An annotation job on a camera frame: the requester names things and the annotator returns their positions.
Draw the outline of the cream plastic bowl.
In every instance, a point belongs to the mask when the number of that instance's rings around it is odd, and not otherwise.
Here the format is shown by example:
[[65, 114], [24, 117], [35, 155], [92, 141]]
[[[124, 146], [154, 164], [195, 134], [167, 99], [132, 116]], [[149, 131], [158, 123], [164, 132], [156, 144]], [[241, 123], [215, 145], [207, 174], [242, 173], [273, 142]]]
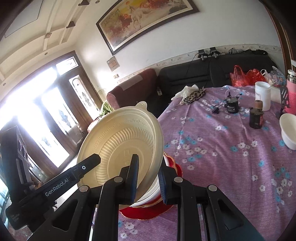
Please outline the cream plastic bowl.
[[141, 101], [104, 116], [85, 138], [77, 161], [92, 154], [98, 154], [101, 162], [85, 174], [79, 186], [103, 185], [130, 165], [133, 154], [138, 155], [137, 202], [158, 176], [164, 156], [163, 132], [157, 118], [147, 110], [147, 103]]

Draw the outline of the white foam bowl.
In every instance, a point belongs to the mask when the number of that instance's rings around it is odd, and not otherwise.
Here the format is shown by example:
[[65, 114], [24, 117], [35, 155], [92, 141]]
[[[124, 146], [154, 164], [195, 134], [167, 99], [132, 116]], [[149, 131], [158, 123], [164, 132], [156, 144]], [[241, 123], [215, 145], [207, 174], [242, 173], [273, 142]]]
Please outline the white foam bowl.
[[284, 113], [280, 117], [281, 136], [285, 145], [296, 150], [296, 116], [290, 113]]

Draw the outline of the purple floral tablecloth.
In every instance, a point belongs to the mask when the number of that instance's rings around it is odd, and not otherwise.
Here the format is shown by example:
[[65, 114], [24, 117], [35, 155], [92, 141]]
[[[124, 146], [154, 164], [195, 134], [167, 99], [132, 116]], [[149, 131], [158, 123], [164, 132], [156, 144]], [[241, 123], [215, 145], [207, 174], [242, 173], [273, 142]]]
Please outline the purple floral tablecloth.
[[[224, 107], [228, 93], [240, 94], [239, 112]], [[189, 105], [172, 101], [159, 117], [164, 152], [197, 186], [216, 185], [255, 226], [265, 240], [277, 240], [295, 212], [295, 151], [281, 137], [271, 103], [261, 129], [249, 126], [254, 106], [252, 86], [208, 88]], [[213, 114], [215, 105], [220, 113]]]

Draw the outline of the wooden glass door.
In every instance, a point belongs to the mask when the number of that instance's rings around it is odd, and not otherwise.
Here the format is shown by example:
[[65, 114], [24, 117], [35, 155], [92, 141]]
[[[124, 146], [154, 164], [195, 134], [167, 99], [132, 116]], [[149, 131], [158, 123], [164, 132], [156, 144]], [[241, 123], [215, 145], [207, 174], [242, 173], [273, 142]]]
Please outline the wooden glass door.
[[1, 131], [18, 126], [29, 156], [53, 177], [76, 157], [101, 105], [72, 51], [34, 71], [1, 99]]

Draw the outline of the green cloth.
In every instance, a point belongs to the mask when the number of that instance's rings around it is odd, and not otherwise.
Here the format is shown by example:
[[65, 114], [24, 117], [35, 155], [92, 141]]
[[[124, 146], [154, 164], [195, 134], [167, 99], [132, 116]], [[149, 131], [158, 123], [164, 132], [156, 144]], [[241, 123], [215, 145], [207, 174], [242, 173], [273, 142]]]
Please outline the green cloth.
[[113, 112], [113, 111], [114, 111], [114, 108], [108, 103], [108, 101], [105, 101], [102, 104], [99, 116], [105, 116], [108, 113]]

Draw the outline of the dark jar with cork lid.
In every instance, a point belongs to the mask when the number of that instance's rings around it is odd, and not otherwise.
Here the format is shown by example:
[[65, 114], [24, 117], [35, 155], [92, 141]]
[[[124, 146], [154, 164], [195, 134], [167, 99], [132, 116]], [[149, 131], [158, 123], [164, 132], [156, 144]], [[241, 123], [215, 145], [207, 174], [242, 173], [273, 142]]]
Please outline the dark jar with cork lid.
[[256, 100], [254, 107], [250, 108], [249, 126], [253, 129], [261, 129], [263, 125], [263, 102]]

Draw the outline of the small black jar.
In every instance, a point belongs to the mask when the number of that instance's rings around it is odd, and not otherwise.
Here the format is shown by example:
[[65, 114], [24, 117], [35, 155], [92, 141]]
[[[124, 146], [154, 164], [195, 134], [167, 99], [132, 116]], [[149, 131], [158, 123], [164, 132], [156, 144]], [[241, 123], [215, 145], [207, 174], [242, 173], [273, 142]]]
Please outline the small black jar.
[[227, 94], [224, 107], [227, 109], [228, 113], [235, 114], [239, 112], [239, 103], [238, 103], [239, 96], [240, 94], [237, 94], [236, 96], [232, 96], [230, 92]]

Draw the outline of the leopard print pouch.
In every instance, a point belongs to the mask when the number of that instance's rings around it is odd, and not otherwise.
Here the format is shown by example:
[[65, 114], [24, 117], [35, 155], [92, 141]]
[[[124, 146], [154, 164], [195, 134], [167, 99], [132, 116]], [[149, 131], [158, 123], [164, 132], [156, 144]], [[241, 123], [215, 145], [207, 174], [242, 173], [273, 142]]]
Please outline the leopard print pouch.
[[184, 104], [189, 105], [192, 102], [195, 102], [199, 100], [201, 97], [203, 97], [206, 94], [206, 92], [207, 91], [205, 89], [195, 90], [190, 94], [187, 94], [185, 97], [183, 97], [182, 100], [180, 101], [180, 105], [184, 105]]

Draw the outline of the pink sleeved thermos bottle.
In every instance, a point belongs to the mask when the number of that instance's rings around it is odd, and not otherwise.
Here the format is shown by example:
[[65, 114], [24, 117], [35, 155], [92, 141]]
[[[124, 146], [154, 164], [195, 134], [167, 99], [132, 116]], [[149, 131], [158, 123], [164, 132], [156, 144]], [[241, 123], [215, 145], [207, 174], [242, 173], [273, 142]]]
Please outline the pink sleeved thermos bottle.
[[289, 97], [289, 108], [286, 108], [287, 113], [296, 113], [296, 73], [292, 69], [287, 70], [287, 90]]

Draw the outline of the black phone stand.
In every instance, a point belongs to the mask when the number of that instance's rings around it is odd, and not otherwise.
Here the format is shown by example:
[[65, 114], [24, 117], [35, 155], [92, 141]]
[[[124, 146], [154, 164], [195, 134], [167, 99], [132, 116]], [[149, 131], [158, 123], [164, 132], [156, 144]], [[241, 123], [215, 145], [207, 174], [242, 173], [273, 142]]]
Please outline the black phone stand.
[[288, 88], [286, 86], [280, 88], [280, 105], [280, 111], [276, 112], [277, 119], [280, 119], [280, 117], [285, 113], [285, 108], [290, 108]]

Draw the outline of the white plastic jar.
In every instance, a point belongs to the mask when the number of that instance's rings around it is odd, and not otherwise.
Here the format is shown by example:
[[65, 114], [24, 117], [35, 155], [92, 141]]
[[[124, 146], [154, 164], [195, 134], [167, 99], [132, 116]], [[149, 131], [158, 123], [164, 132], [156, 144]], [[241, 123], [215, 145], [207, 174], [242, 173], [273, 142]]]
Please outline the white plastic jar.
[[255, 83], [255, 100], [262, 101], [263, 111], [270, 110], [271, 106], [271, 86], [264, 81]]

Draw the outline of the red plastic bag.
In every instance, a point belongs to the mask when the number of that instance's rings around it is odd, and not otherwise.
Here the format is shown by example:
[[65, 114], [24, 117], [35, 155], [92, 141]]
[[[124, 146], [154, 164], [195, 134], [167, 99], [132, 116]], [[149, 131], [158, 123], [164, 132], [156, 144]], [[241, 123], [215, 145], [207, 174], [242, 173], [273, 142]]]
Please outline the red plastic bag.
[[233, 73], [230, 73], [230, 79], [234, 87], [254, 86], [256, 82], [266, 82], [259, 70], [251, 69], [245, 74], [239, 65], [234, 66]]

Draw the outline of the black leather sofa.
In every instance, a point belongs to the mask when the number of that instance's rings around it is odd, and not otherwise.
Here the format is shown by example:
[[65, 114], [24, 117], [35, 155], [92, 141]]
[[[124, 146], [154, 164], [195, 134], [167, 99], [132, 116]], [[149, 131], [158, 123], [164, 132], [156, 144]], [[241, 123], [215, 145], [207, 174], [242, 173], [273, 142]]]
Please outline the black leather sofa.
[[146, 99], [148, 111], [158, 118], [171, 98], [185, 86], [195, 84], [199, 88], [209, 88], [231, 85], [230, 73], [235, 65], [240, 66], [245, 74], [252, 69], [271, 71], [276, 66], [266, 51], [247, 50], [162, 68], [157, 74], [156, 89]]

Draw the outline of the framed horse painting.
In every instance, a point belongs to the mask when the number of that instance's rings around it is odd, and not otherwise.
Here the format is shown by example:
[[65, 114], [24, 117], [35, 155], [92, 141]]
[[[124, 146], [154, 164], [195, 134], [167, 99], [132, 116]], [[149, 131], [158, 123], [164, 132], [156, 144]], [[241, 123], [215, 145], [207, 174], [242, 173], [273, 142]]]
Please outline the framed horse painting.
[[117, 1], [96, 26], [114, 55], [151, 30], [198, 12], [193, 1]]

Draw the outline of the small wall plaque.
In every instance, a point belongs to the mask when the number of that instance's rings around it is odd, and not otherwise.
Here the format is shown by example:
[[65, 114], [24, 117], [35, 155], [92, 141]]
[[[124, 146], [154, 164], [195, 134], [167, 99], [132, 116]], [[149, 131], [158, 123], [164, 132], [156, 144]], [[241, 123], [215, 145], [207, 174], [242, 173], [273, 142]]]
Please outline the small wall plaque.
[[112, 56], [109, 60], [107, 60], [106, 63], [109, 66], [111, 71], [114, 71], [115, 69], [120, 67], [120, 65], [119, 65], [119, 63], [118, 63], [115, 56]]

